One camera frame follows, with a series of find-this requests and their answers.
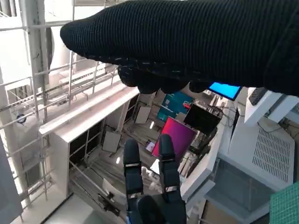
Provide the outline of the robot right hand black glove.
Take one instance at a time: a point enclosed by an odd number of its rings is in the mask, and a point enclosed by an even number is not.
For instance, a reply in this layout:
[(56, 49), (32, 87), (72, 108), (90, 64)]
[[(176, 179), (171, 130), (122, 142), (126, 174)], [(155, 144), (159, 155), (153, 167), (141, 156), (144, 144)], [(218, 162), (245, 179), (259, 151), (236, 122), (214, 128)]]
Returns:
[(299, 94), (296, 0), (132, 0), (62, 26), (66, 47), (117, 65), (143, 94), (213, 83)]

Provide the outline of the robot left hand blue tape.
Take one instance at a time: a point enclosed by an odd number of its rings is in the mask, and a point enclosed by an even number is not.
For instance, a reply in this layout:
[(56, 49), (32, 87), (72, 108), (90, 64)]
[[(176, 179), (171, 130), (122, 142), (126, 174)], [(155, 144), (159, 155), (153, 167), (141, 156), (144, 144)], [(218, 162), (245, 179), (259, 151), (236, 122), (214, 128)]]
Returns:
[(136, 140), (126, 141), (123, 155), (129, 224), (185, 224), (185, 202), (181, 197), (178, 164), (171, 137), (159, 138), (159, 181), (161, 194), (143, 192), (142, 163)]

